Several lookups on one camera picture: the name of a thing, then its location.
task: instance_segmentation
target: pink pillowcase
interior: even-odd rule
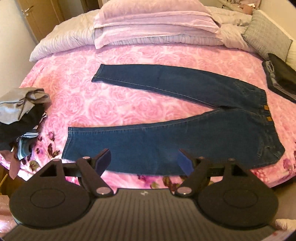
[[[95,28],[127,24],[171,24],[219,31],[198,0],[112,0],[94,19]]]
[[[186,26],[176,26],[169,24],[146,24],[146,25],[119,25],[109,26],[104,28],[96,28],[95,32],[95,46],[99,49],[105,45],[113,42],[118,42],[127,39],[147,38],[150,37],[164,37],[184,34],[186,36],[200,37],[212,39],[215,43],[220,43],[221,40],[217,34]]]

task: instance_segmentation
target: gray pillow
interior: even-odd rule
[[[284,62],[293,42],[259,11],[253,11],[252,21],[242,37],[265,60],[269,60],[268,53],[273,53]]]

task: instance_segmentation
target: bedroom wall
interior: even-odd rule
[[[20,86],[34,63],[36,46],[14,0],[0,0],[0,96]]]
[[[80,0],[59,0],[62,13],[65,20],[76,17],[83,13],[83,8]]]
[[[222,4],[218,2],[217,0],[200,0],[200,2],[209,7],[222,7]]]
[[[288,0],[262,0],[259,7],[296,39],[296,8]]]

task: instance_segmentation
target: denim pant leg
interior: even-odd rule
[[[257,93],[264,92],[238,79],[197,69],[165,65],[101,64],[92,79],[92,82],[99,81],[253,113],[257,113],[261,108],[260,96]]]
[[[109,148],[110,171],[183,175],[177,163],[178,149],[182,148],[213,162],[234,158],[251,169],[274,164],[282,155],[283,149],[274,146],[269,139],[272,135],[267,135],[266,130],[274,133],[273,125],[265,117],[238,109],[217,109],[153,124],[69,127],[63,158],[95,156]]]

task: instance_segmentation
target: ribbed black surface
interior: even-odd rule
[[[190,199],[168,189],[120,189],[95,201],[79,221],[53,230],[17,226],[5,241],[260,241],[272,234],[266,226],[238,231],[204,218]]]

